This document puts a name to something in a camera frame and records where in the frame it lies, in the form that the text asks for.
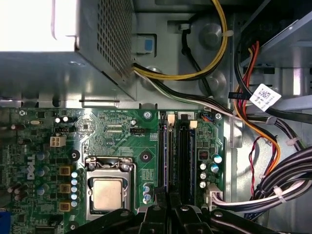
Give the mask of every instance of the yellow wire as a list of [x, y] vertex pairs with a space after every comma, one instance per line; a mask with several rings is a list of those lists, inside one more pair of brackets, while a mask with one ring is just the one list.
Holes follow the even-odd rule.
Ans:
[[[226, 24], [226, 18], [223, 12], [223, 9], [221, 7], [221, 4], [219, 3], [219, 0], [211, 0], [219, 14], [219, 17], [221, 19], [221, 27], [222, 27], [222, 31], [225, 33], [226, 31], [228, 31], [227, 28], [227, 24]], [[144, 71], [142, 69], [139, 69], [137, 67], [135, 67], [134, 69], [139, 72], [142, 73], [143, 75], [145, 75], [146, 77], [149, 78], [154, 78], [154, 79], [161, 79], [161, 80], [181, 80], [181, 79], [188, 79], [188, 78], [193, 78], [195, 76], [198, 75], [202, 75], [205, 72], [208, 72], [210, 70], [212, 70], [215, 66], [217, 66], [217, 64], [219, 63], [219, 61], [222, 59], [225, 50], [226, 50], [226, 46], [228, 43], [228, 37], [223, 35], [222, 36], [222, 43], [221, 43], [221, 47], [216, 55], [216, 57], [214, 58], [214, 60], [207, 66], [205, 67], [202, 71], [200, 72], [196, 72], [193, 74], [186, 74], [186, 75], [166, 75], [166, 74], [155, 74], [152, 72], [147, 72]]]
[[[250, 53], [250, 56], [251, 58], [253, 57], [253, 51], [248, 48], [248, 51]], [[238, 108], [237, 108], [237, 105], [236, 105], [236, 102], [234, 101], [234, 108], [235, 108], [235, 111], [237, 113], [237, 115], [240, 117], [240, 119], [248, 126], [250, 127], [251, 129], [255, 130], [259, 135], [261, 135], [262, 137], [264, 137], [265, 139], [269, 140], [270, 142], [272, 142], [272, 144], [274, 144], [274, 146], [276, 147], [276, 158], [272, 164], [272, 166], [269, 168], [269, 172], [273, 170], [273, 168], [277, 165], [277, 163], [279, 162], [280, 158], [281, 158], [281, 149], [279, 147], [279, 145], [271, 138], [269, 137], [268, 135], [266, 135], [264, 132], [260, 131], [259, 129], [253, 127], [249, 122], [247, 122], [245, 119], [243, 119], [243, 117], [241, 116], [241, 114], [238, 112]]]

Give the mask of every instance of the white label sticker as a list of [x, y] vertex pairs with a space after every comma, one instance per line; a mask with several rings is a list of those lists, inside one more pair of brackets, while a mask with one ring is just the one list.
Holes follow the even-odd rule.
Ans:
[[281, 97], [265, 84], [260, 84], [249, 100], [264, 112]]

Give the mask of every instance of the motherboard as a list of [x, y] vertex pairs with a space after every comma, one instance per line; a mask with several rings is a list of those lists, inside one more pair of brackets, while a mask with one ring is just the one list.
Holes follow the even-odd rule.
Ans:
[[2, 108], [0, 212], [13, 234], [63, 234], [137, 213], [157, 187], [202, 207], [208, 184], [223, 189], [223, 141], [211, 112]]

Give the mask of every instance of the perforated metal grille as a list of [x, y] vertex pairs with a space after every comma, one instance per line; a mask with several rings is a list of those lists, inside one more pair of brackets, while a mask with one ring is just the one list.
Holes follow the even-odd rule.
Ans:
[[128, 78], [131, 63], [131, 0], [99, 0], [97, 9], [97, 50], [121, 77]]

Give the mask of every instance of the black ram slot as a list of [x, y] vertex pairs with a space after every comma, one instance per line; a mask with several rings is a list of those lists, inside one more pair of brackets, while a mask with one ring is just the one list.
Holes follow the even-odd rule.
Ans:
[[190, 204], [190, 131], [184, 125], [180, 127], [178, 139], [178, 158], [179, 158], [179, 192], [182, 204]]
[[165, 126], [160, 126], [158, 141], [158, 187], [164, 186], [165, 167]]

